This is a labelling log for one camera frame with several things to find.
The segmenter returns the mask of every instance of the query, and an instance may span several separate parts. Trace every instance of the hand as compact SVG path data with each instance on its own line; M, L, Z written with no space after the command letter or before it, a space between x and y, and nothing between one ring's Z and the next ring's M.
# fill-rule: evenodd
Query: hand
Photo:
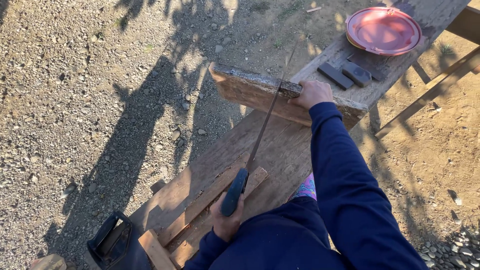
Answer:
M333 102L332 89L329 84L319 81L300 81L299 85L303 88L298 98L288 100L290 104L299 105L310 110L315 104L320 102Z
M226 192L224 192L216 203L212 204L210 211L213 218L213 232L225 242L229 242L232 237L237 233L241 223L241 215L243 213L243 194L240 195L237 209L229 217L222 215L220 208L222 202L225 199Z

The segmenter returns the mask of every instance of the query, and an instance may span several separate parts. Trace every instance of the navy blue sleeve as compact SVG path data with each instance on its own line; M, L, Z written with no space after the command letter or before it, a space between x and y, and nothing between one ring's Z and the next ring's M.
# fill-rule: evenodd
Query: navy blue sleeve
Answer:
M316 104L309 113L318 207L337 250L357 270L426 270L400 232L388 198L348 135L335 104Z
M206 270L210 265L227 249L228 243L222 238L218 237L213 228L205 236L202 237L199 243L197 255L185 262L184 270Z

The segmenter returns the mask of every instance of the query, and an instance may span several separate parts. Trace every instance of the navy blue sweatshirt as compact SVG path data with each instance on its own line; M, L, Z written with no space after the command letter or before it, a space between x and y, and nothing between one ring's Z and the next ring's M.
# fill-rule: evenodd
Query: navy blue sweatshirt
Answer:
M318 201L299 197L252 217L229 243L210 231L185 270L427 269L400 232L335 104L316 104L309 113Z

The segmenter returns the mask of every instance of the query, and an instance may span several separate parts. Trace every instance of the sharpening stone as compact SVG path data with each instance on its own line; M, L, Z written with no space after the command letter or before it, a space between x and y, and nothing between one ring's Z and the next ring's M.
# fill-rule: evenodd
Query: sharpening stone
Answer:
M330 81L334 82L341 89L347 90L352 87L353 81L348 79L340 71L336 70L329 63L323 63L318 68L317 71L320 72L323 76L327 77Z
M372 82L372 74L353 62L346 63L343 66L342 73L360 87L365 87Z

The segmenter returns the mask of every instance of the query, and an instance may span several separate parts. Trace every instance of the black saw handle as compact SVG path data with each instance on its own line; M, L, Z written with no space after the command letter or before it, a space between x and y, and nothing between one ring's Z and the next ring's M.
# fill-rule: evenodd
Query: black saw handle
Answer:
M232 185L227 191L227 195L222 202L221 212L222 215L229 217L237 209L240 195L245 191L245 185L248 181L248 170L241 168L235 176Z

